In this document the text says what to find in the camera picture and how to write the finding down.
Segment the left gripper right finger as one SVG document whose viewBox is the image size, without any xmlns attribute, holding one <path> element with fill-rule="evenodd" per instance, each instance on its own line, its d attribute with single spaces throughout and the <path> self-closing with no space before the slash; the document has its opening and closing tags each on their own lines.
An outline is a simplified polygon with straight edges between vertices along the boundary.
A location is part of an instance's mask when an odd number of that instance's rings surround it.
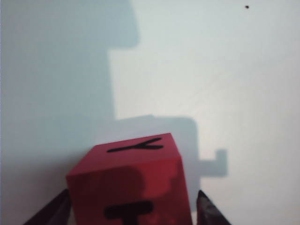
<svg viewBox="0 0 300 225">
<path fill-rule="evenodd" d="M 231 225 L 210 198 L 202 191 L 198 191 L 197 225 Z"/>
</svg>

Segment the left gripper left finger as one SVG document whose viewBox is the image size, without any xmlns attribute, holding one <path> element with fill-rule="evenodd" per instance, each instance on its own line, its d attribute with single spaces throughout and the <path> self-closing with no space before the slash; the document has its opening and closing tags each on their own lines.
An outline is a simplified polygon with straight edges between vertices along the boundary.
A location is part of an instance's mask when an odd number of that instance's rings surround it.
<svg viewBox="0 0 300 225">
<path fill-rule="evenodd" d="M 46 206 L 31 217 L 25 225 L 67 225 L 71 212 L 69 191 L 64 189 Z"/>
</svg>

